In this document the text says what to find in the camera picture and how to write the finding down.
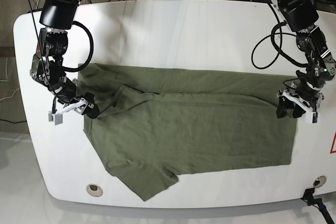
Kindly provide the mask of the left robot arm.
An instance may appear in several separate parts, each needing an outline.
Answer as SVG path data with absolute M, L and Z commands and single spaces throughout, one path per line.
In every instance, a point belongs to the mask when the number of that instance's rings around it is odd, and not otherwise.
M 326 82 L 335 78 L 335 59 L 316 25 L 319 15 L 311 0 L 270 0 L 270 7 L 275 17 L 283 20 L 271 31 L 273 47 L 278 55 L 305 69 L 305 72 L 296 72 L 292 85 L 278 92 L 277 117 L 284 118 L 292 110 L 293 118 L 305 116 L 307 122 L 317 123 L 320 119 L 318 109 L 324 98 L 321 90 Z M 276 32 L 282 31 L 284 26 L 296 34 L 297 47 L 304 52 L 307 63 L 295 61 L 275 42 Z

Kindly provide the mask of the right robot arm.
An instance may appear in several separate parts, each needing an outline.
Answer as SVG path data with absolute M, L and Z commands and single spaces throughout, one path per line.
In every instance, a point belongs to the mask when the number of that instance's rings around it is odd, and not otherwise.
M 76 111 L 91 119 L 95 119 L 99 114 L 94 95 L 89 92 L 78 95 L 76 83 L 66 75 L 82 71 L 89 65 L 93 56 L 94 43 L 91 32 L 85 25 L 74 20 L 80 2 L 81 0 L 45 0 L 39 20 L 43 28 L 36 31 L 37 47 L 30 76 L 54 95 L 48 117 L 55 125 L 61 124 L 63 114 L 69 111 Z M 72 26 L 84 30 L 90 46 L 86 61 L 76 68 L 63 65 L 64 54 L 68 49 L 68 30 Z

